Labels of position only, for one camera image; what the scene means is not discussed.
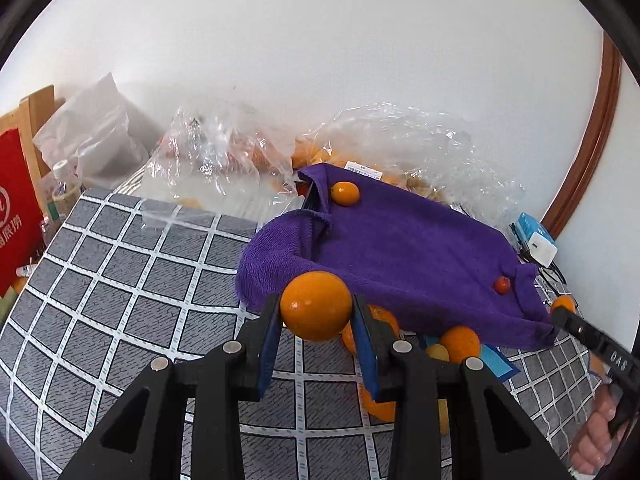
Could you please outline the oval smooth orange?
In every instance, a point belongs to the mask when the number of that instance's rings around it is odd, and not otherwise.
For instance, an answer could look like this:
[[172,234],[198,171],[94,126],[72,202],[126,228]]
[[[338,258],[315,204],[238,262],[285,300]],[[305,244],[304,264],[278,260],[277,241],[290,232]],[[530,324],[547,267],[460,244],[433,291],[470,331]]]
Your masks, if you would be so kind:
[[449,414],[446,399],[438,400],[439,430],[442,436],[449,434]]

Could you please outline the large stemmed mandarin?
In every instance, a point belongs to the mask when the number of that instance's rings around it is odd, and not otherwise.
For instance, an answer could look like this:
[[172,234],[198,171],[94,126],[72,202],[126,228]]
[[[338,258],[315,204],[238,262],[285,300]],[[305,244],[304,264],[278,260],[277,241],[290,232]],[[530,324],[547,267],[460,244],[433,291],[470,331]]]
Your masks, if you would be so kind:
[[395,402],[376,402],[372,399],[370,392],[364,385],[360,385],[359,394],[364,410],[372,417],[390,424],[395,421],[396,403]]

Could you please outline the green kiwi fruit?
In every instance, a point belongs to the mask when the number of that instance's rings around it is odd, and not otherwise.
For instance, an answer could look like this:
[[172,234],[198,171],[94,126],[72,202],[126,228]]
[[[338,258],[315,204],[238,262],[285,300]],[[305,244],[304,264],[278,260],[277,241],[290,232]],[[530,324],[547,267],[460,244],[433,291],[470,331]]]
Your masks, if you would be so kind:
[[450,356],[447,348],[442,344],[431,344],[425,350],[425,353],[434,360],[449,362]]

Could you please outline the small red tomato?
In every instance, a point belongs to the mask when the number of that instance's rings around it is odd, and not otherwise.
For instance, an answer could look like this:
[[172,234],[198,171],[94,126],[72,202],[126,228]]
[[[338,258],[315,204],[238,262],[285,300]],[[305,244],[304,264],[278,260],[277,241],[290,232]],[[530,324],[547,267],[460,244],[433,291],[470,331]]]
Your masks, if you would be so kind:
[[494,289],[499,295],[505,295],[511,290],[511,280],[504,275],[500,275],[494,283]]

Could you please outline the rough mandarin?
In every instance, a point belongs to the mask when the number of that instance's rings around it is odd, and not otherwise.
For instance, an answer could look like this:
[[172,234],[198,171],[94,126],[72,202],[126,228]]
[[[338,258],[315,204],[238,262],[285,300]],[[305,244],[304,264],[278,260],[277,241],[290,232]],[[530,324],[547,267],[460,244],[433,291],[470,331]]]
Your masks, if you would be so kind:
[[[371,318],[374,319],[372,334],[375,336],[383,335],[387,339],[390,339],[390,334],[394,335],[395,339],[400,338],[400,326],[392,312],[382,307],[370,304],[369,310]],[[352,331],[352,324],[347,323],[341,331],[341,340],[345,348],[353,355],[357,354],[356,341],[354,332]]]

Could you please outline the round smooth orange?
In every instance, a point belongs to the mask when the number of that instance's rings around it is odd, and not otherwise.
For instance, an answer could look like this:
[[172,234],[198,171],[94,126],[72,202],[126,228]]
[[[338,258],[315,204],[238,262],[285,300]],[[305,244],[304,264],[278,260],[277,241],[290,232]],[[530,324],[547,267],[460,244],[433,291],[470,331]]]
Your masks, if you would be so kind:
[[280,297],[280,313],[297,337],[321,342],[335,338],[352,316],[352,293],[336,275],[324,271],[300,274]]

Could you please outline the small smooth orange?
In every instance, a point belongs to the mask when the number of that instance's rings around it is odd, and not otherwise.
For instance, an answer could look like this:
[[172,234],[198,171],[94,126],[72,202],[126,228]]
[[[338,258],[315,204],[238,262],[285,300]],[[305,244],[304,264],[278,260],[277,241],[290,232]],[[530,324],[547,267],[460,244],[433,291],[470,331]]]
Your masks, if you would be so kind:
[[360,201],[360,189],[354,182],[340,181],[331,186],[330,196],[338,206],[350,207]]

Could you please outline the mandarin beside kiwi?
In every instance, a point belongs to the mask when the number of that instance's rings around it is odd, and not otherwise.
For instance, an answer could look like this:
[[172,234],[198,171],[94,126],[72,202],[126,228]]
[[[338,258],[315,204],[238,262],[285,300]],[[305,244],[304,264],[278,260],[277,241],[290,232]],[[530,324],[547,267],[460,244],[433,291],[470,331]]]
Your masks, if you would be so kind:
[[460,364],[467,358],[480,357],[480,337],[469,327],[451,327],[438,342],[448,351],[450,362]]

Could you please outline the blue white tissue box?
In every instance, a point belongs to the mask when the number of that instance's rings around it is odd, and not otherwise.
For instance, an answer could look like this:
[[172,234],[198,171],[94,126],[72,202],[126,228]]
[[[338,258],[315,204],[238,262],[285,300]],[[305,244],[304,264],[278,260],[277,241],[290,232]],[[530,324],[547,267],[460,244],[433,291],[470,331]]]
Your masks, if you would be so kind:
[[523,247],[536,263],[548,268],[551,266],[558,246],[546,228],[533,216],[521,212],[514,224],[515,233]]

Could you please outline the red paper shopping bag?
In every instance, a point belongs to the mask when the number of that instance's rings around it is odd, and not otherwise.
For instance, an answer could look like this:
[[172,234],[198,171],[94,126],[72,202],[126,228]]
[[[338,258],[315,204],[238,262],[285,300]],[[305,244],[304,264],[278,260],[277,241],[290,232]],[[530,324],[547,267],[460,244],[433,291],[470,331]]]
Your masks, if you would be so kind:
[[42,211],[23,157],[20,133],[6,130],[0,138],[0,294],[16,279],[42,243]]

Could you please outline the clear bag of oranges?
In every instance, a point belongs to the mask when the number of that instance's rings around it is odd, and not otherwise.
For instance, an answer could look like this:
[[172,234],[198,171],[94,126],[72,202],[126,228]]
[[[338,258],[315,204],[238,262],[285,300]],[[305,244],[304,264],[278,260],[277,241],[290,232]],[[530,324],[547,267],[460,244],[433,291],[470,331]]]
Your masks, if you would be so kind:
[[352,162],[500,231],[518,218],[525,194],[520,182],[477,154],[464,120],[392,103],[342,110],[298,136],[293,168],[320,162],[341,168]]

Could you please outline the clear bag of tomatoes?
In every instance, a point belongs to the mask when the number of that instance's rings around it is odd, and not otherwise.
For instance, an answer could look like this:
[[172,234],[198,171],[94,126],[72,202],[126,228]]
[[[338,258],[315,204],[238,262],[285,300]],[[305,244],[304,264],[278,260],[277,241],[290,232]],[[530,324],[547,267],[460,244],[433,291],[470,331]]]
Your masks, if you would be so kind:
[[144,167],[140,193],[232,216],[272,218],[298,200],[293,135],[256,108],[183,107]]

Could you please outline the white plastic bag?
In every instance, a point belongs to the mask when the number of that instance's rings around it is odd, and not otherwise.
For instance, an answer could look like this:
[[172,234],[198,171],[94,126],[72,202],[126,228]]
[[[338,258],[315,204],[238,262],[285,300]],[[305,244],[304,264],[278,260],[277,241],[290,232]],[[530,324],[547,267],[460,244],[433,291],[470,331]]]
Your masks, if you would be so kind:
[[54,112],[34,143],[48,166],[65,159],[84,185],[112,190],[149,160],[162,133],[106,74]]

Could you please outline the wooden bedside stand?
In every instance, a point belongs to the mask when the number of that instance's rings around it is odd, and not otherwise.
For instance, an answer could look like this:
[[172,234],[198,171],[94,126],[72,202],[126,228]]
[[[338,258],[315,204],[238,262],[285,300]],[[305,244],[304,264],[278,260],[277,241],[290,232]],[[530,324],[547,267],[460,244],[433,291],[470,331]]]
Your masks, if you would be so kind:
[[20,105],[14,110],[1,116],[1,132],[17,129],[20,133],[21,148],[26,166],[32,180],[39,207],[43,214],[47,214],[47,203],[42,198],[38,184],[50,172],[49,166],[43,161],[39,148],[35,146],[34,137],[51,116],[65,103],[64,98],[55,96],[54,85],[21,99]]

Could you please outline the brown wooden door frame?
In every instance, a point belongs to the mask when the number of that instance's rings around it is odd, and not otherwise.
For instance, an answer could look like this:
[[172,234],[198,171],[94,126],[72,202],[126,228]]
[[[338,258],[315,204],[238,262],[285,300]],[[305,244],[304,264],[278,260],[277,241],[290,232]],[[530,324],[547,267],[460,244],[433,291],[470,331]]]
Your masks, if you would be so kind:
[[582,142],[559,191],[542,218],[542,225],[554,238],[562,233],[572,218],[598,169],[608,143],[620,96],[622,65],[620,50],[605,32],[602,35],[601,66],[596,97],[587,127],[582,135]]

